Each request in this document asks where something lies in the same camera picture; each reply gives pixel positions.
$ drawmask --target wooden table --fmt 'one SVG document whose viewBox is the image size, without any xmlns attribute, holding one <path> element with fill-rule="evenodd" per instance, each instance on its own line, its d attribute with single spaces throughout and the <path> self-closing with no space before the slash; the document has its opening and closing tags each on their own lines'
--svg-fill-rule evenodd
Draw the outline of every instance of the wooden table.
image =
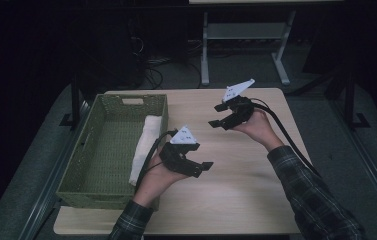
<svg viewBox="0 0 377 240">
<path fill-rule="evenodd" d="M 210 127 L 222 119 L 217 113 L 225 89 L 119 91 L 110 93 L 167 94 L 168 129 L 188 125 L 200 143 L 187 158 L 212 161 L 210 171 L 177 182 L 160 198 L 160 209 L 146 228 L 146 235 L 222 235 L 299 233 L 294 214 L 264 147 L 246 135 Z M 277 114 L 293 141 L 308 158 L 305 146 L 283 93 L 276 88 L 247 89 L 243 94 L 265 101 Z M 275 122 L 277 134 L 283 139 Z M 57 234 L 108 234 L 119 210 L 61 207 L 54 231 Z"/>
</svg>

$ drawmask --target green woven basket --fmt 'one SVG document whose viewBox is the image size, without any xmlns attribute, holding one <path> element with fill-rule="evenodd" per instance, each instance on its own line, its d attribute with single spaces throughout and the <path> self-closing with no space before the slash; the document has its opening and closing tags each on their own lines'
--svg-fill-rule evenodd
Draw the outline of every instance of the green woven basket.
<svg viewBox="0 0 377 240">
<path fill-rule="evenodd" d="M 123 209 L 134 194 L 128 181 L 147 115 L 162 116 L 160 132 L 167 131 L 166 95 L 97 95 L 57 196 L 76 208 Z"/>
</svg>

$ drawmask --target white towel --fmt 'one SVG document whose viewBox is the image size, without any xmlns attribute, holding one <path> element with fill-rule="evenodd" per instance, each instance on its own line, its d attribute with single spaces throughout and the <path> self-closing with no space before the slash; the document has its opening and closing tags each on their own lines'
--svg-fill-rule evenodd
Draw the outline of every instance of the white towel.
<svg viewBox="0 0 377 240">
<path fill-rule="evenodd" d="M 129 183 L 136 186 L 139 172 L 144 165 L 148 152 L 154 144 L 154 141 L 160 136 L 161 116 L 150 116 L 145 118 L 144 128 L 138 145 L 136 146 L 134 159 L 132 160 L 132 171 L 129 177 Z"/>
</svg>

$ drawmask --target plaid shirt sleeve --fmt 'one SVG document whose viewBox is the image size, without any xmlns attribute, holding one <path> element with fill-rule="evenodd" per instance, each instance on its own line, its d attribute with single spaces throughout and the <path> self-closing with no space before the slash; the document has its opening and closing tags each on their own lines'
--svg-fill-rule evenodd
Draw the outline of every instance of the plaid shirt sleeve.
<svg viewBox="0 0 377 240">
<path fill-rule="evenodd" d="M 109 240 L 139 240 L 153 214 L 153 209 L 145 208 L 129 201 L 110 233 Z"/>
<path fill-rule="evenodd" d="M 331 195 L 323 180 L 307 168 L 289 146 L 268 154 L 295 221 L 306 239 L 366 239 L 354 216 Z"/>
</svg>

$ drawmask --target person's right hand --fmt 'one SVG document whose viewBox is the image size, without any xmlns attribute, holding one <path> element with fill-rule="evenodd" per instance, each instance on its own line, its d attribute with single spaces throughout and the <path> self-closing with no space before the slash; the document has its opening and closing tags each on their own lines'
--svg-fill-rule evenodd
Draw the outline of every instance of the person's right hand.
<svg viewBox="0 0 377 240">
<path fill-rule="evenodd" d="M 133 201 L 149 207 L 153 200 L 162 195 L 175 182 L 188 178 L 188 176 L 170 171 L 162 163 L 161 149 L 151 158 L 149 170 L 144 175 L 142 182 L 135 193 Z"/>
<path fill-rule="evenodd" d="M 284 145 L 273 131 L 266 113 L 261 109 L 255 108 L 247 122 L 232 128 L 232 130 L 247 134 L 251 139 L 262 144 L 269 152 Z"/>
</svg>

